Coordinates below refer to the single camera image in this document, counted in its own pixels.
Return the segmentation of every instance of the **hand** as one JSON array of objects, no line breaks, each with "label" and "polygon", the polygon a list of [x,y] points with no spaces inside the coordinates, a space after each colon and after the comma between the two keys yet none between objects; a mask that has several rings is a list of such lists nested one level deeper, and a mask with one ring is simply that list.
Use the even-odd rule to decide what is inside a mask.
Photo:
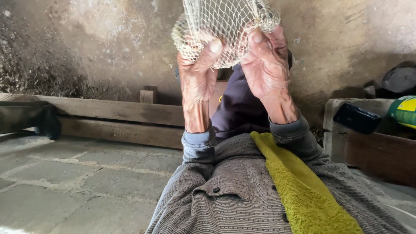
[{"label": "hand", "polygon": [[263,103],[270,120],[288,124],[300,113],[290,96],[287,39],[278,25],[269,34],[259,29],[249,34],[250,53],[241,62],[251,92]]},{"label": "hand", "polygon": [[211,69],[211,66],[222,50],[223,44],[217,38],[205,47],[195,63],[178,53],[183,115],[185,129],[189,133],[202,133],[210,127],[208,101],[214,94],[218,76],[218,70]]},{"label": "hand", "polygon": [[255,29],[248,36],[250,53],[241,62],[251,92],[264,99],[276,95],[289,85],[289,64],[287,61],[287,39],[283,27],[263,34]]}]

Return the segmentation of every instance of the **black phone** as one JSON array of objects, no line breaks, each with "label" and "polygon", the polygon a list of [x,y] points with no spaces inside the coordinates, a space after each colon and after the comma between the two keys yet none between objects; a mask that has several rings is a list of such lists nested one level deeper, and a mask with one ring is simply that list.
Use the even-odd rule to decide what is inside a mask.
[{"label": "black phone", "polygon": [[350,103],[342,104],[334,115],[333,120],[338,124],[365,135],[373,133],[381,123],[380,116]]}]

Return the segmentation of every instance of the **fishing net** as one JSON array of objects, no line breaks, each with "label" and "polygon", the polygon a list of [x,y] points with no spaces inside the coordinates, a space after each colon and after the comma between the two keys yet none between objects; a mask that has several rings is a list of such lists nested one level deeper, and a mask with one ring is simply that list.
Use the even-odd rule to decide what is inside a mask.
[{"label": "fishing net", "polygon": [[172,30],[182,57],[196,61],[215,38],[225,44],[214,69],[239,63],[248,54],[248,34],[255,28],[270,33],[280,24],[278,12],[264,0],[183,0],[185,12]]}]

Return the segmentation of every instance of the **navy pants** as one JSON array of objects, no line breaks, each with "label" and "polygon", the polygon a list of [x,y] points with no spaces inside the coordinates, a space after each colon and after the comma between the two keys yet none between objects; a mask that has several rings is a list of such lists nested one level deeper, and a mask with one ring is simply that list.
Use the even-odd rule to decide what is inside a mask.
[{"label": "navy pants", "polygon": [[[292,67],[290,51],[288,58],[290,69]],[[217,142],[252,131],[270,132],[267,111],[250,91],[241,65],[237,64],[233,70],[221,103],[211,118]]]}]

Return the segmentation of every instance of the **yellow towel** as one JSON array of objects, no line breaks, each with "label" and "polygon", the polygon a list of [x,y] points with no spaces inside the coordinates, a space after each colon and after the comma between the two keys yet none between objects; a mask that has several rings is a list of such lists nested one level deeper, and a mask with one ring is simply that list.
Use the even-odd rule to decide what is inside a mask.
[{"label": "yellow towel", "polygon": [[363,233],[321,179],[292,152],[278,147],[271,133],[252,132],[250,136],[266,157],[294,234]]}]

